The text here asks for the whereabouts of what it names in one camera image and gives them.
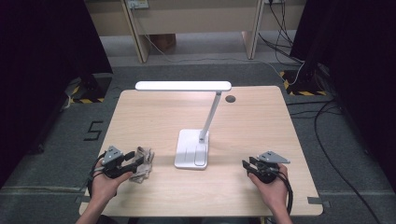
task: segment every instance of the lamp base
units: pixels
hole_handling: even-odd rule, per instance
[[[200,141],[201,129],[183,129],[178,135],[175,166],[178,169],[204,170],[207,166],[209,132]]]

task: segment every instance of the lamp arm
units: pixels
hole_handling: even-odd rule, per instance
[[[216,109],[218,108],[220,97],[221,97],[221,91],[216,91],[215,99],[213,100],[213,104],[212,107],[210,108],[209,115],[207,116],[205,126],[199,134],[200,142],[205,141],[206,133],[209,130],[210,123],[212,122],[212,119],[215,116]]]

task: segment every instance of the wooden table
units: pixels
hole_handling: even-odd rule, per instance
[[[278,87],[233,87],[224,92],[210,126],[204,171],[174,165],[181,129],[203,128],[214,92],[124,91],[104,140],[126,152],[151,147],[152,172],[142,184],[126,181],[104,211],[113,217],[260,217],[271,216],[247,177],[241,160],[268,150],[289,159],[294,192],[293,216],[322,213],[288,109]],[[233,95],[234,103],[225,97]],[[82,203],[82,213],[87,203]]]

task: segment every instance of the wrist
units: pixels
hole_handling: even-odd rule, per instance
[[[107,205],[106,201],[100,201],[92,198],[81,217],[76,222],[77,224],[94,224],[97,222],[99,216],[105,210]]]
[[[285,204],[280,204],[276,206],[271,206],[270,210],[278,224],[290,224],[292,223],[288,209]]]
[[[109,200],[107,200],[105,197],[101,197],[101,196],[92,196],[91,197],[91,204],[96,204],[97,206],[101,207],[101,206],[106,206],[108,204]]]

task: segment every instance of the gray carpet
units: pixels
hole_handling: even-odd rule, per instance
[[[274,64],[277,71],[296,69]],[[106,135],[118,97],[139,80],[228,80],[233,86],[279,86],[287,104],[328,101],[332,96],[290,96],[275,71],[263,63],[114,67],[106,98],[100,104],[72,104],[59,114],[45,142],[45,152],[25,156],[0,190],[0,223],[73,223],[78,219],[80,189]],[[324,213],[294,217],[295,223],[375,223],[366,206],[330,166],[315,136],[315,112],[323,104],[288,105]],[[318,118],[318,135],[333,164],[361,193],[382,223],[396,223],[396,197],[378,164],[336,103]],[[92,127],[100,130],[88,133]],[[126,218],[116,217],[119,223]]]

